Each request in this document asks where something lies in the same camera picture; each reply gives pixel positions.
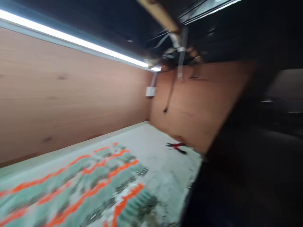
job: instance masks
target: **white cable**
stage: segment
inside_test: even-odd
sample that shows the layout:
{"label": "white cable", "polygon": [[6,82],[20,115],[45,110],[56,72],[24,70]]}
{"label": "white cable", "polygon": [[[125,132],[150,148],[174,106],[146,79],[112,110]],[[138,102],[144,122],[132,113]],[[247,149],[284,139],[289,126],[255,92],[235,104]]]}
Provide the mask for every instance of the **white cable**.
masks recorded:
{"label": "white cable", "polygon": [[180,53],[179,57],[179,63],[178,63],[178,80],[183,82],[183,63],[184,63],[184,57],[186,52],[186,46],[187,46],[187,35],[188,35],[188,29],[187,27],[183,28],[183,36],[182,36],[182,46],[181,48],[184,48],[184,50]]}

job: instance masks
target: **ceiling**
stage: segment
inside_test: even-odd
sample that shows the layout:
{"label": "ceiling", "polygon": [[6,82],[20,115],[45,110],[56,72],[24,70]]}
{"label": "ceiling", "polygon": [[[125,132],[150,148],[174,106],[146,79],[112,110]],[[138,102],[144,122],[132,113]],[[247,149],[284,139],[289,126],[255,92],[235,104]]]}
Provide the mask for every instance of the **ceiling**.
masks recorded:
{"label": "ceiling", "polygon": [[[199,18],[221,2],[226,0],[161,1],[179,24]],[[204,62],[253,58],[260,33],[271,29],[277,17],[265,2],[241,0],[187,24],[188,44]],[[0,8],[138,60],[161,56],[172,46],[167,38],[153,48],[166,31],[136,0],[1,0]]]}

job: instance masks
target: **wooden panel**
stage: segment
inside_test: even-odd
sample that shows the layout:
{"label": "wooden panel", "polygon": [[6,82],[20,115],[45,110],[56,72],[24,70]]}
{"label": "wooden panel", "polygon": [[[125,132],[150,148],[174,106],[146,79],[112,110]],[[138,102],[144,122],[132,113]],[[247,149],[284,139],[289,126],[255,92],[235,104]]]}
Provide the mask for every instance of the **wooden panel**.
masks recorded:
{"label": "wooden panel", "polygon": [[143,69],[0,28],[0,163],[147,120],[151,79]]}
{"label": "wooden panel", "polygon": [[200,68],[202,79],[189,80],[192,68],[184,68],[184,83],[175,81],[167,113],[163,113],[176,71],[160,74],[152,102],[151,124],[182,138],[205,154],[231,111],[253,69],[252,62],[208,63]]}

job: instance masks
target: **light fixture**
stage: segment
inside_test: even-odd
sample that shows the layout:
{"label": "light fixture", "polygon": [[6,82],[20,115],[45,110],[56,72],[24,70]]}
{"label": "light fixture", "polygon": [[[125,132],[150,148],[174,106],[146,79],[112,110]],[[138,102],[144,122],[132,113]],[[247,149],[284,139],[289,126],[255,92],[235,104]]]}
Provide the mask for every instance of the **light fixture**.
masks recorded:
{"label": "light fixture", "polygon": [[[86,48],[98,51],[100,53],[110,55],[112,57],[115,57],[115,58],[118,58],[118,59],[130,62],[132,64],[135,64],[135,65],[138,65],[138,66],[141,66],[141,67],[144,67],[144,68],[148,67],[148,64],[145,63],[145,62],[133,59],[131,57],[125,56],[125,55],[120,54],[118,52],[109,50],[107,48],[98,46],[98,45],[90,43],[88,41],[85,41],[85,40],[79,39],[77,37],[68,35],[66,33],[57,31],[57,30],[52,29],[50,27],[44,26],[42,24],[38,24],[36,22],[33,22],[31,20],[19,17],[17,15],[14,15],[12,13],[6,12],[6,11],[1,10],[1,9],[0,9],[0,18],[4,19],[4,20],[8,20],[10,22],[13,22],[15,24],[19,24],[21,26],[24,26],[24,27],[27,27],[27,28],[30,28],[30,29],[33,29],[33,30],[36,30],[36,31],[39,31],[39,32],[42,32],[42,33],[45,33],[45,34],[48,34],[50,36],[54,36],[56,38],[63,39],[63,40],[66,40],[68,42],[75,43],[77,45],[80,45],[80,46],[83,46],[83,47],[86,47]],[[151,70],[158,72],[161,69],[157,68],[157,67],[154,67]]]}
{"label": "light fixture", "polygon": [[228,7],[228,6],[232,5],[232,4],[235,4],[235,3],[239,2],[239,1],[241,1],[241,0],[233,0],[233,1],[231,1],[231,2],[229,2],[229,3],[227,3],[227,4],[225,4],[225,5],[224,5],[224,3],[223,3],[223,5],[222,5],[221,7],[217,8],[217,9],[215,9],[215,10],[211,10],[211,11],[208,12],[208,13],[202,13],[202,15],[197,16],[197,17],[194,18],[193,20],[189,20],[189,21],[186,22],[184,25],[188,25],[188,24],[190,24],[190,23],[192,23],[192,22],[194,22],[194,21],[196,21],[196,20],[199,20],[199,19],[201,19],[201,18],[203,18],[203,17],[206,17],[206,16],[208,16],[208,15],[210,15],[210,14],[213,14],[213,13],[215,13],[215,12],[218,12],[219,10],[222,10],[222,9],[224,9],[224,8],[226,8],[226,7]]}
{"label": "light fixture", "polygon": [[158,68],[158,67],[154,67],[154,68],[151,68],[152,71],[155,71],[155,72],[159,72],[161,71],[161,68]]}

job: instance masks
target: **wooden beam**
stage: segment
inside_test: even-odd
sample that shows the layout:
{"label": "wooden beam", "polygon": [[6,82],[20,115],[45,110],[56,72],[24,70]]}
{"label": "wooden beam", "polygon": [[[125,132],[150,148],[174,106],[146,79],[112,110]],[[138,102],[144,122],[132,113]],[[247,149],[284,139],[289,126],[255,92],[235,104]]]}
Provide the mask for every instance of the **wooden beam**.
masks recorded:
{"label": "wooden beam", "polygon": [[152,17],[158,21],[165,29],[173,33],[180,33],[180,27],[171,18],[168,12],[163,8],[163,6],[158,1],[151,0],[137,0]]}

